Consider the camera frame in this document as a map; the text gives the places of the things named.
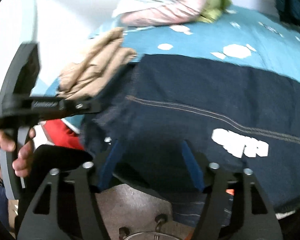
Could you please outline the person's left hand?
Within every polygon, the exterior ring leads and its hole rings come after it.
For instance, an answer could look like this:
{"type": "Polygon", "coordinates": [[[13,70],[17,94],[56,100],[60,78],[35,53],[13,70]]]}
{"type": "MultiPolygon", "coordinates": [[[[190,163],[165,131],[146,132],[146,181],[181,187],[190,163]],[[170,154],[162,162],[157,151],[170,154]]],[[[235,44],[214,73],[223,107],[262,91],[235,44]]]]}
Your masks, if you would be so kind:
{"type": "MultiPolygon", "coordinates": [[[[29,141],[18,150],[18,157],[12,164],[15,175],[20,178],[27,177],[32,168],[34,143],[33,138],[36,136],[35,130],[30,129],[29,141]]],[[[4,131],[0,130],[0,150],[13,153],[17,145],[4,131]]],[[[2,172],[0,166],[0,180],[2,180],[2,172]]]]}

